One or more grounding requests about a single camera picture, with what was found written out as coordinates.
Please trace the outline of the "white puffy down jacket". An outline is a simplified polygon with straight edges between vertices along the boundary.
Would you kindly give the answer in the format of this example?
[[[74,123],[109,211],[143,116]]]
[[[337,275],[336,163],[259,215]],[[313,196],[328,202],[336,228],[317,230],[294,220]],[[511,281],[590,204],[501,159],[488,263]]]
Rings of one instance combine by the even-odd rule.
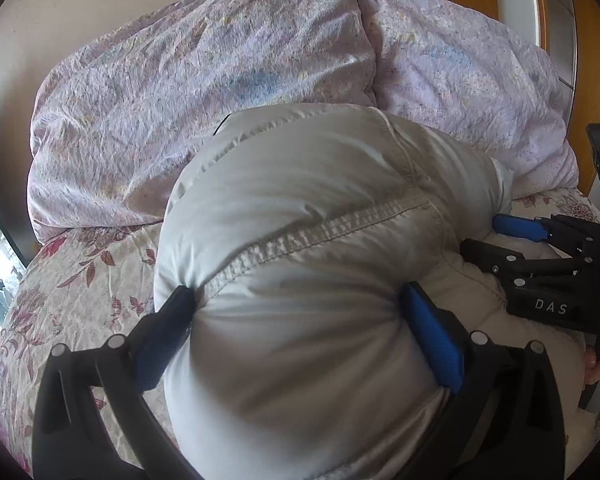
[[[166,207],[154,298],[196,294],[164,374],[181,452],[207,479],[388,479],[448,395],[398,308],[415,281],[468,330],[544,344],[565,419],[583,386],[581,335],[515,318],[498,281],[460,256],[496,235],[514,175],[447,134],[373,107],[294,104],[230,114]]]

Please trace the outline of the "floral bed cover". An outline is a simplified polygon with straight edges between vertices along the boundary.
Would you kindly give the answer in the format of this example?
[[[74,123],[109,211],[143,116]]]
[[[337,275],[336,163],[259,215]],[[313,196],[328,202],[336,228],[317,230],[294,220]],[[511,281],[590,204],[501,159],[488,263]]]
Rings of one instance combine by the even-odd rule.
[[[512,213],[568,214],[600,223],[600,211],[575,188],[514,200]],[[72,229],[46,244],[27,267],[0,333],[0,440],[26,474],[32,472],[35,401],[50,349],[99,347],[154,310],[160,228]],[[570,474],[600,440],[600,408],[578,408],[567,436]]]

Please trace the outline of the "pink patterned pillow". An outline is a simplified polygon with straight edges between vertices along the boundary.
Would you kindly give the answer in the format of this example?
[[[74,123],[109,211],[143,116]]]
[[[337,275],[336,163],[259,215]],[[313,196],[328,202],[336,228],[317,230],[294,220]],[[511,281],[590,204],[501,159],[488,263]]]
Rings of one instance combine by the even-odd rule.
[[[375,101],[358,0],[181,0],[56,65],[35,98],[28,209],[62,231],[163,217],[183,168],[229,114]]]
[[[358,0],[377,105],[499,160],[523,198],[575,188],[567,100],[548,54],[448,0]]]

